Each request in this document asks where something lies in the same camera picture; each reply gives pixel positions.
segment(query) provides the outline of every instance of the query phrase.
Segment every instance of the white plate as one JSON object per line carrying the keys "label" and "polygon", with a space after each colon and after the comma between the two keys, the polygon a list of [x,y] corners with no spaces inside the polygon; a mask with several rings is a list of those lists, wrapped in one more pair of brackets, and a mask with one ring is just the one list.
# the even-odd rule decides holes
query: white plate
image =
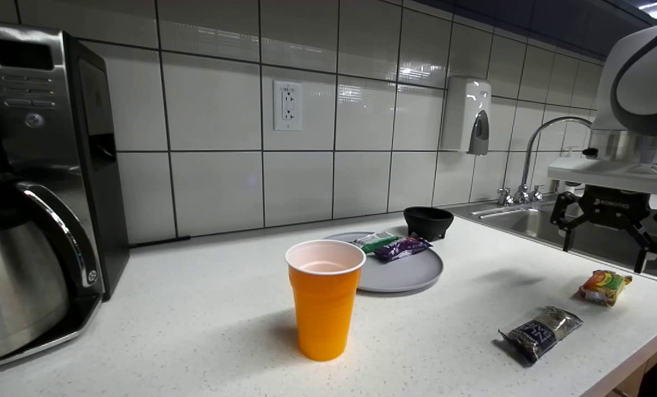
{"label": "white plate", "polygon": [[[366,237],[368,233],[373,231],[334,233],[329,237],[355,242],[359,237]],[[377,258],[368,255],[359,276],[358,291],[388,295],[420,292],[432,287],[440,280],[441,270],[443,261],[432,248],[393,261],[379,261]]]}

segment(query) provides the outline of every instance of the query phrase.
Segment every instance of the black bowl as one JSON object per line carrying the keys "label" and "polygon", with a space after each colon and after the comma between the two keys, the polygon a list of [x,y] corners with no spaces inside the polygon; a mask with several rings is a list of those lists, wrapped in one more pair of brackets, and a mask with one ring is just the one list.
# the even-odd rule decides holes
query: black bowl
{"label": "black bowl", "polygon": [[455,223],[455,213],[440,206],[409,206],[404,209],[404,221],[409,221],[410,236],[441,241],[445,228]]}

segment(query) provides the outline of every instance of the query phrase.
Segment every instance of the metal sink basin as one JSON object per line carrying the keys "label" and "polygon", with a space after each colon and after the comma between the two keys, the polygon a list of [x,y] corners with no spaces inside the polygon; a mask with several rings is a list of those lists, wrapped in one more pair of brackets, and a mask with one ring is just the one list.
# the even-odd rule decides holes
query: metal sink basin
{"label": "metal sink basin", "polygon": [[[481,224],[539,241],[552,247],[562,248],[565,233],[550,221],[554,212],[552,201],[531,202],[531,204],[512,204],[512,206],[492,206],[492,204],[465,204],[451,206],[461,218],[477,221]],[[634,274],[634,260],[637,255],[637,244],[631,236],[620,228],[582,224],[578,227],[578,237],[572,254],[589,255],[595,260],[612,261],[626,274]],[[646,270],[642,274],[651,280],[657,280],[657,258],[648,260]]]}

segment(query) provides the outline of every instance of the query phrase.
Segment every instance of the soap dispenser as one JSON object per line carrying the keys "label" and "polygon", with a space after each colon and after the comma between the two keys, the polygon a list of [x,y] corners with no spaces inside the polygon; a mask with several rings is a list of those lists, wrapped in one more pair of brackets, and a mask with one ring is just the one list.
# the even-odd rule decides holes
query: soap dispenser
{"label": "soap dispenser", "polygon": [[488,155],[490,146],[490,83],[452,80],[445,100],[443,147],[465,155]]}

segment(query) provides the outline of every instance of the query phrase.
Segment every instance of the countertop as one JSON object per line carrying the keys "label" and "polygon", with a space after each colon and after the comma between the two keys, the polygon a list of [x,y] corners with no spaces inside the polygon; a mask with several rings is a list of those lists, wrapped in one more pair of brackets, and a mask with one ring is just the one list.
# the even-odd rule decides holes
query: countertop
{"label": "countertop", "polygon": [[[613,309],[578,301],[603,261],[456,218],[435,244],[445,270],[432,288],[359,295],[346,352],[303,356],[284,248],[402,224],[377,216],[134,248],[88,333],[2,371],[0,394],[582,394],[657,334],[657,282],[636,277]],[[548,303],[584,323],[522,367],[495,340]]]}

